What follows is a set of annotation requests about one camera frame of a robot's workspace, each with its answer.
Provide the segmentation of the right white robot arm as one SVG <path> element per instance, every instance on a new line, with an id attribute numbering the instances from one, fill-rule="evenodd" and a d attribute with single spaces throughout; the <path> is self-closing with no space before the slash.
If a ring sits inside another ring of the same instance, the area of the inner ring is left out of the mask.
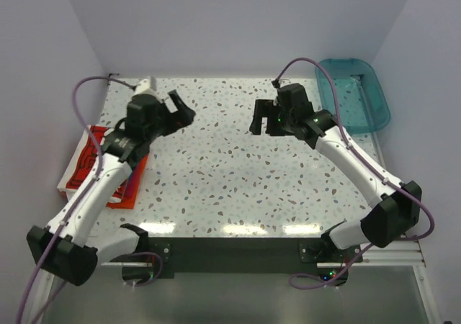
<path id="1" fill-rule="evenodd" d="M 364 154 L 329 111 L 314 110 L 301 84 L 279 88 L 275 99 L 257 99 L 249 131 L 303 141 L 331 161 L 369 205 L 362 219 L 341 222 L 322 235 L 325 259 L 338 261 L 348 248 L 362 243 L 384 248 L 419 221 L 421 187 L 402 182 Z"/>

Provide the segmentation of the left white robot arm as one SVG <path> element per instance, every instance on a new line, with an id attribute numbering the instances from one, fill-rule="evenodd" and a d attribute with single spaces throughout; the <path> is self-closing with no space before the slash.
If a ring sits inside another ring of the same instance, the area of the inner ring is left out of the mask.
<path id="1" fill-rule="evenodd" d="M 174 112 L 153 94 L 134 95 L 125 117 L 104 137 L 93 169 L 66 206 L 45 227 L 29 230 L 26 240 L 39 269 L 75 286 L 84 284 L 94 273 L 102 250 L 86 243 L 100 212 L 149 154 L 155 139 L 194 121 L 194 110 L 177 91 L 170 91 L 168 96 L 176 107 Z"/>

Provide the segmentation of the white t shirt red print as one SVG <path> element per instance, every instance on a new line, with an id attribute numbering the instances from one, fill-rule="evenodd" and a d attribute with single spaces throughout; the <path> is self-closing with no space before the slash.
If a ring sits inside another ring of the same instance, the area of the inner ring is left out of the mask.
<path id="1" fill-rule="evenodd" d="M 113 130 L 113 128 L 98 125 L 88 127 L 98 143 L 104 142 L 104 137 Z M 97 156 L 97 149 L 94 147 L 87 132 L 84 132 L 57 186 L 58 191 L 67 192 L 68 200 L 72 198 L 89 172 L 93 169 Z M 109 202 L 119 202 L 118 199 L 113 199 L 113 196 L 111 196 Z"/>

